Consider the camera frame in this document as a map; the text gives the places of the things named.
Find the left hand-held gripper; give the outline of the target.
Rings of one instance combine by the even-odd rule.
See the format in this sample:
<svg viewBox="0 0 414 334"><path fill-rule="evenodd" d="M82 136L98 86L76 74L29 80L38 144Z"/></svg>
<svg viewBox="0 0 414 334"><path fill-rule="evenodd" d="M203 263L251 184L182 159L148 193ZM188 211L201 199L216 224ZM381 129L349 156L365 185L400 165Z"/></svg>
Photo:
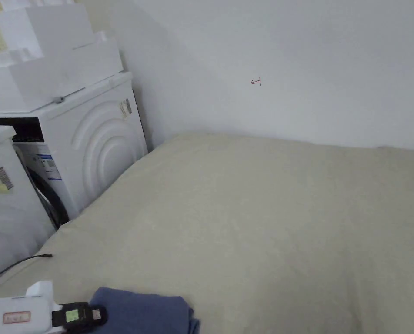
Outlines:
<svg viewBox="0 0 414 334"><path fill-rule="evenodd" d="M24 296L0 298L0 334L61 334L64 329L95 329L107 320L101 305L56 304L52 281L36 282Z"/></svg>

